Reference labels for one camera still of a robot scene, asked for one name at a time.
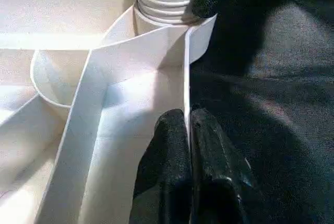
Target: black fabric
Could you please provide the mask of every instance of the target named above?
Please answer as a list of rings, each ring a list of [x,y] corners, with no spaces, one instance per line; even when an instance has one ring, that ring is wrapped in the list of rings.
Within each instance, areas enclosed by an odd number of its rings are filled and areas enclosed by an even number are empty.
[[[188,224],[192,175],[183,112],[164,113],[137,171],[130,224]]]
[[[196,175],[193,223],[271,223],[263,195],[241,153],[205,109],[191,113]]]
[[[271,223],[334,219],[333,0],[225,0],[192,105],[247,158]]]

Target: white plastic tray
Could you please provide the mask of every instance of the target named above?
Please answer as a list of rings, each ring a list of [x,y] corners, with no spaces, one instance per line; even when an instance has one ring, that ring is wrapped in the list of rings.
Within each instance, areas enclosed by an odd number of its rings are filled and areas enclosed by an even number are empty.
[[[169,26],[134,3],[0,0],[0,213],[22,213],[1,223],[127,223],[156,120],[181,108],[189,125],[215,18]]]

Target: plastic compartment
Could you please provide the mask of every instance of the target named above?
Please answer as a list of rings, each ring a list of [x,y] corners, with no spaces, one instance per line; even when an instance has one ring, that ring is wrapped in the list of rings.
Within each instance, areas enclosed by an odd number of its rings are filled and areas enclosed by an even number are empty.
[[[156,120],[180,108],[189,124],[189,56],[204,53],[209,38],[201,36],[213,23],[187,33],[159,28],[91,51],[37,224],[128,223]]]
[[[0,48],[93,48],[134,1],[1,0]]]
[[[188,125],[214,18],[170,26],[133,3],[0,0],[1,223],[127,223],[156,120],[181,108]]]
[[[29,77],[32,56],[29,50],[0,49],[0,125],[36,94]]]
[[[30,77],[39,95],[67,119],[89,51],[36,51]]]

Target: dark cloth background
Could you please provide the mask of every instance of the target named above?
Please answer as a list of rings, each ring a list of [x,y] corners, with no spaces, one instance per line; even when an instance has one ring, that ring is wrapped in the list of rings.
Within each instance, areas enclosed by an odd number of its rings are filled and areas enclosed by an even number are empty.
[[[334,2],[225,0],[191,103],[249,161],[276,223],[334,220]]]

